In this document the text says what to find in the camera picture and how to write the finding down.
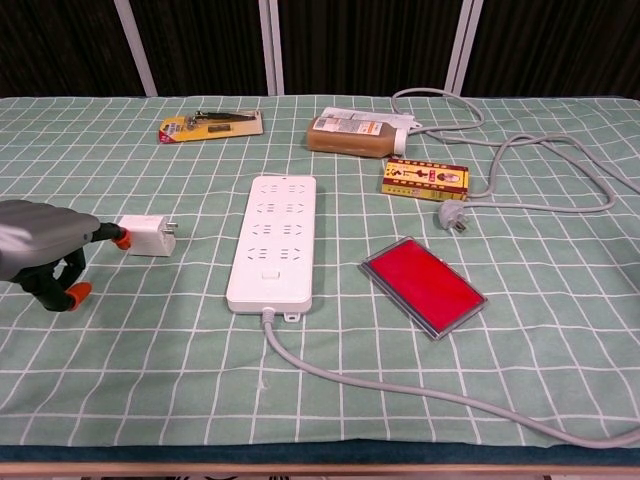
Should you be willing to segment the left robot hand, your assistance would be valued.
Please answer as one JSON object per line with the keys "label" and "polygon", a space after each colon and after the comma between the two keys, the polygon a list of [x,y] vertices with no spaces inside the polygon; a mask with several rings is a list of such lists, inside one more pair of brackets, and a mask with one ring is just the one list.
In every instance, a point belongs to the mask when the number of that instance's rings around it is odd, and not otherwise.
{"label": "left robot hand", "polygon": [[27,200],[1,203],[1,279],[18,284],[52,312],[77,308],[91,292],[77,279],[84,246],[110,240],[131,247],[131,233],[86,213]]}

